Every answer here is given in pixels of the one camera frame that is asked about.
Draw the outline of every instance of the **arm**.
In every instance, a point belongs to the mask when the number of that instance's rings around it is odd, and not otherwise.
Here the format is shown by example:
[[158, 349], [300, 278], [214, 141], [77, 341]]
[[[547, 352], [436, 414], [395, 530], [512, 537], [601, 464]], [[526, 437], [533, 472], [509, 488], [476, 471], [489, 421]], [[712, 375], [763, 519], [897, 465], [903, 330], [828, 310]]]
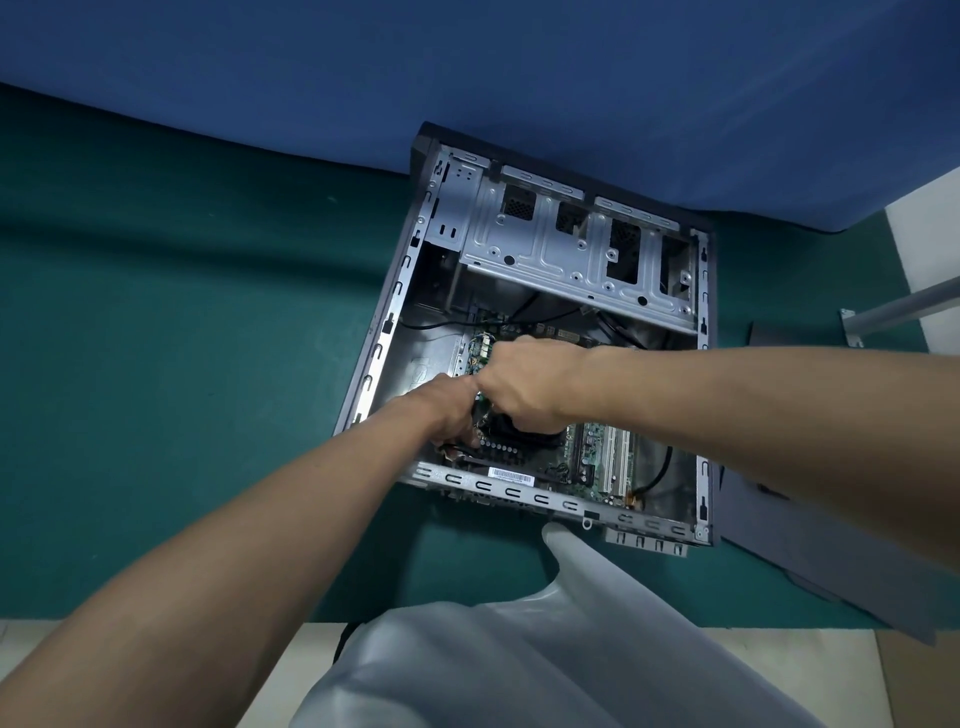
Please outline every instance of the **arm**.
[[0, 724], [235, 724], [399, 472], [471, 433], [476, 391], [438, 377], [155, 548], [0, 685]]
[[518, 427], [601, 422], [710, 458], [960, 570], [960, 358], [497, 343], [477, 380]]

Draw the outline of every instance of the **floor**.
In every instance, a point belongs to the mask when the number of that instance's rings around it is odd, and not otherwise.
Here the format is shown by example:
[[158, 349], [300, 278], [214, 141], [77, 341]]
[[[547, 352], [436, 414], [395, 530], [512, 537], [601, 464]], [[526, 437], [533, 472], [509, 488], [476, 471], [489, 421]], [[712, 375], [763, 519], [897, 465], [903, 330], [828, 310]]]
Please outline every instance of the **floor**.
[[[887, 209], [903, 269], [917, 290], [960, 276], [960, 169]], [[960, 308], [923, 321], [932, 352], [960, 354]], [[56, 626], [0, 621], [0, 678]], [[305, 624], [241, 726], [286, 725], [333, 659], [343, 625]], [[873, 632], [709, 629], [707, 633], [828, 726], [892, 728]]]

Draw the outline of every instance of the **motherboard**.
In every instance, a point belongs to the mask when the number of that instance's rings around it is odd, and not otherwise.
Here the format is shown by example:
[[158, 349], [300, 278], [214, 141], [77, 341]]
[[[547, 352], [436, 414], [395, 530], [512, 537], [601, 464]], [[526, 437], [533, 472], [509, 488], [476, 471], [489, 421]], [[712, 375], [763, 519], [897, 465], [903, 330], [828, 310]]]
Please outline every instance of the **motherboard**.
[[[468, 335], [462, 353], [465, 374], [476, 374], [490, 361], [497, 341], [523, 334], [566, 341], [592, 348], [600, 342], [546, 324], [513, 325], [478, 317], [484, 322]], [[524, 432], [507, 415], [477, 396], [473, 421], [480, 447], [446, 446], [444, 456], [454, 467], [597, 502], [633, 507], [636, 436], [627, 430], [597, 423], [568, 426], [556, 434]]]

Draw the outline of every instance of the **barcode sticker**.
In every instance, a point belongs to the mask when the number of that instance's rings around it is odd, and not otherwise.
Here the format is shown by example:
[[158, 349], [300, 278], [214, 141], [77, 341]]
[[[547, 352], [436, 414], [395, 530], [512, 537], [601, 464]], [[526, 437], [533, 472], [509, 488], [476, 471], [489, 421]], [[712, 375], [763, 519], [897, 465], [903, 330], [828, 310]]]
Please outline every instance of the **barcode sticker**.
[[514, 473], [513, 471], [502, 471], [499, 468], [490, 468], [490, 471], [487, 473], [490, 477], [495, 477], [497, 480], [506, 480], [509, 483], [516, 483], [517, 485], [526, 485], [531, 488], [534, 487], [534, 483], [537, 480], [532, 475], [524, 475], [523, 473]]

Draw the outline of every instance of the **hand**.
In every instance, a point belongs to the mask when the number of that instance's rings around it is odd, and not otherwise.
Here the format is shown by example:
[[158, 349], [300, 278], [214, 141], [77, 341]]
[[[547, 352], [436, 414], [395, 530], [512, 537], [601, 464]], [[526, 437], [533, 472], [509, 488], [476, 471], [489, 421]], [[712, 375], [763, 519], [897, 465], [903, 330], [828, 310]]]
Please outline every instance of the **hand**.
[[461, 440], [479, 448], [480, 438], [470, 416], [478, 391], [473, 376], [436, 375], [395, 401], [415, 407], [426, 419], [427, 437], [434, 445]]
[[577, 422], [576, 410], [569, 405], [587, 355], [583, 347], [563, 341], [520, 336], [494, 344], [490, 363], [475, 379], [517, 429], [552, 434]]

